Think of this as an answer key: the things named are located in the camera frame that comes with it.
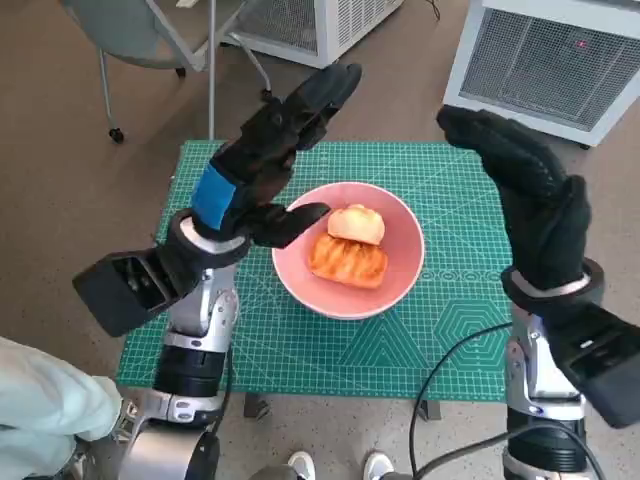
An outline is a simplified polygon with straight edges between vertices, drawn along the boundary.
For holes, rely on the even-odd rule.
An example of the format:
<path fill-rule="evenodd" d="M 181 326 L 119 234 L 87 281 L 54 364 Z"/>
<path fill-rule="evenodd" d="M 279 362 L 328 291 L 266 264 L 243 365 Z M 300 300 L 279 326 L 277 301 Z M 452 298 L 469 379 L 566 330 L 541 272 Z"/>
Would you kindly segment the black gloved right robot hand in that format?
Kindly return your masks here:
<path fill-rule="evenodd" d="M 567 174 L 547 144 L 515 120 L 444 106 L 436 121 L 450 145 L 480 156 L 494 181 L 521 277 L 540 291 L 582 279 L 591 222 L 583 177 Z"/>

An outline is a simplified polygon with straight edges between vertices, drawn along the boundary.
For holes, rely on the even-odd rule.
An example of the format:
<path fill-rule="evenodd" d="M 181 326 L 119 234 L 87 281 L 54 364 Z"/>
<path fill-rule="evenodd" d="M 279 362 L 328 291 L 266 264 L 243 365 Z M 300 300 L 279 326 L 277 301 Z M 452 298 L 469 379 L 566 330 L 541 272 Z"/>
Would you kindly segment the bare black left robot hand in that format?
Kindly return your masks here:
<path fill-rule="evenodd" d="M 247 120 L 202 174 L 191 202 L 195 230 L 215 241 L 244 236 L 282 249 L 327 215 L 324 203 L 287 210 L 274 198 L 291 180 L 297 154 L 324 138 L 361 77 L 356 63 L 332 64 L 285 99 L 271 98 Z"/>

